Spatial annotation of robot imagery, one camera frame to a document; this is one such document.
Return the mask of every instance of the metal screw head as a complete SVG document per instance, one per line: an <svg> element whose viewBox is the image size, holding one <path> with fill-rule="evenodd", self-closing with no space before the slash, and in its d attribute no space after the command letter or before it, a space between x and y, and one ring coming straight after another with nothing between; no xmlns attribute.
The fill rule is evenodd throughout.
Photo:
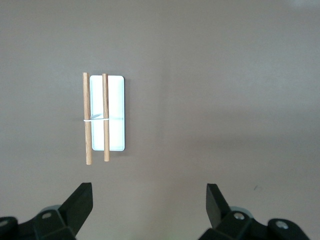
<svg viewBox="0 0 320 240"><path fill-rule="evenodd" d="M233 216L238 220L245 219L245 216L241 212L236 212L235 214L233 214Z"/></svg>
<svg viewBox="0 0 320 240"><path fill-rule="evenodd" d="M7 224L8 224L8 220L0 221L0 228L7 225Z"/></svg>
<svg viewBox="0 0 320 240"><path fill-rule="evenodd" d="M50 217L51 217L51 212L47 212L47 213L42 215L42 219L48 219Z"/></svg>
<svg viewBox="0 0 320 240"><path fill-rule="evenodd" d="M284 221L276 221L275 225L280 229L288 229L289 226Z"/></svg>

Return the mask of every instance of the gray surface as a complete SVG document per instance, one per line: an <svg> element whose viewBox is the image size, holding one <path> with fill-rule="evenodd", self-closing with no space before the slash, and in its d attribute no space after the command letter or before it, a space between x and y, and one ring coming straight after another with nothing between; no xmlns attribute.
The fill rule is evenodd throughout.
<svg viewBox="0 0 320 240"><path fill-rule="evenodd" d="M319 229L320 4L0 2L0 215L92 182L79 240L195 240L206 184ZM86 166L82 72L125 77L126 149Z"/></svg>

